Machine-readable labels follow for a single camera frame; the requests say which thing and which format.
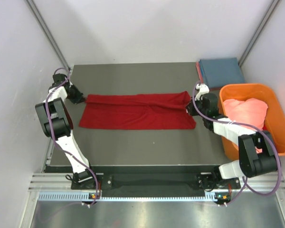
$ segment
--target white wall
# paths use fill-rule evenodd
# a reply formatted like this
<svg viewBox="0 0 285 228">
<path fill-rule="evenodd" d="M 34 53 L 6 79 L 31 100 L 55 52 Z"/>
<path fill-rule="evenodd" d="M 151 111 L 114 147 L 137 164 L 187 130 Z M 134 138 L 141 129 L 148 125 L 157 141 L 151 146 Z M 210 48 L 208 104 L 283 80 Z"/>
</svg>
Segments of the white wall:
<svg viewBox="0 0 285 228">
<path fill-rule="evenodd" d="M 273 88 L 285 113 L 285 0 L 281 1 L 242 70 L 248 82 Z M 285 178 L 285 157 L 281 161 Z"/>
<path fill-rule="evenodd" d="M 70 65 L 240 57 L 271 0 L 35 0 Z"/>
<path fill-rule="evenodd" d="M 48 139 L 35 104 L 61 64 L 23 0 L 0 0 L 0 228 L 19 222 Z"/>
</svg>

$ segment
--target orange basket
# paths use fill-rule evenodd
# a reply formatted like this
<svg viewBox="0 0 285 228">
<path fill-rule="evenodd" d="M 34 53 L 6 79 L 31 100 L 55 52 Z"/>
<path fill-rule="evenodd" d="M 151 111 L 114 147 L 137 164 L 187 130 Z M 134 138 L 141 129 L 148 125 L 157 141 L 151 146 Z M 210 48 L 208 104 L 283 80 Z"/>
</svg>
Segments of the orange basket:
<svg viewBox="0 0 285 228">
<path fill-rule="evenodd" d="M 226 114 L 223 102 L 228 99 L 245 101 L 256 98 L 268 105 L 265 126 L 271 133 L 275 147 L 280 156 L 285 156 L 285 116 L 274 91 L 263 84 L 231 84 L 221 88 L 218 107 L 220 113 Z M 238 147 L 222 137 L 224 151 L 231 160 L 238 160 Z"/>
</svg>

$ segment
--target red towel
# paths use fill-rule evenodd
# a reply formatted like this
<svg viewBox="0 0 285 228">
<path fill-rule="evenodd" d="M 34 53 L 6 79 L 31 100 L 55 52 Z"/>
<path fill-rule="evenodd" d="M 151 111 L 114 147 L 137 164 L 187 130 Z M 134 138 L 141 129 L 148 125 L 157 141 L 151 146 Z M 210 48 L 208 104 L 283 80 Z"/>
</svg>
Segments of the red towel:
<svg viewBox="0 0 285 228">
<path fill-rule="evenodd" d="M 88 95 L 79 126 L 94 129 L 194 129 L 186 113 L 187 92 L 178 94 Z"/>
</svg>

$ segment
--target gray table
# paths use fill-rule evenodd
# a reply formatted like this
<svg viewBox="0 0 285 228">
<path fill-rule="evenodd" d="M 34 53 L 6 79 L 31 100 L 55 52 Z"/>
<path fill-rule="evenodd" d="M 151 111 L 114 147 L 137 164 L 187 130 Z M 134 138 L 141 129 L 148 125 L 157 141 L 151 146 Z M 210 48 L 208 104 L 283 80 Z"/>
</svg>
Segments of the gray table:
<svg viewBox="0 0 285 228">
<path fill-rule="evenodd" d="M 195 63 L 75 65 L 72 82 L 85 95 L 135 95 L 188 91 L 198 80 Z M 194 130 L 96 130 L 78 126 L 85 104 L 66 101 L 74 136 L 92 165 L 222 164 L 221 138 L 194 119 Z M 69 165 L 54 150 L 51 165 Z"/>
</svg>

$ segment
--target folded blue cloth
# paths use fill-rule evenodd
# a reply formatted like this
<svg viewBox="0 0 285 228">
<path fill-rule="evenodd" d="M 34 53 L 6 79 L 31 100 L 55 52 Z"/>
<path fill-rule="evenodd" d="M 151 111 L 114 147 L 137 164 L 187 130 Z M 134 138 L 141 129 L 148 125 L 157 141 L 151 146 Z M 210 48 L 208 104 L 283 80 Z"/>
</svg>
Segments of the folded blue cloth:
<svg viewBox="0 0 285 228">
<path fill-rule="evenodd" d="M 210 89 L 245 83 L 237 58 L 201 59 L 199 66 L 204 83 Z"/>
</svg>

